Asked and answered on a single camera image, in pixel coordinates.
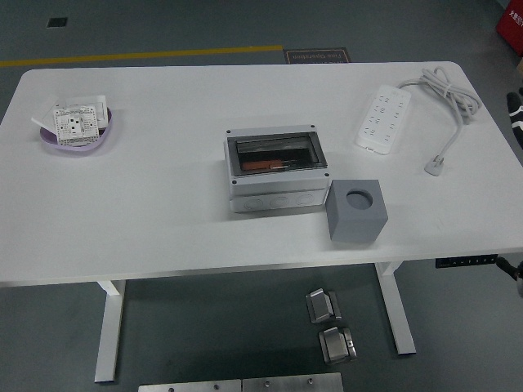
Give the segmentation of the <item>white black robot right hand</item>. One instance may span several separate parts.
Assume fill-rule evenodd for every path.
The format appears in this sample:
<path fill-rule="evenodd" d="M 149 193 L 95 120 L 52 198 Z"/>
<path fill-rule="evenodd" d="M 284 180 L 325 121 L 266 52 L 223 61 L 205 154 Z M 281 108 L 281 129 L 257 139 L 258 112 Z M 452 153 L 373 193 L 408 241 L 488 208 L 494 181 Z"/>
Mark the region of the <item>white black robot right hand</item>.
<path fill-rule="evenodd" d="M 522 100 L 515 92 L 507 93 L 507 111 L 512 124 L 512 131 L 518 142 L 518 145 L 523 148 L 523 133 L 522 133 Z"/>

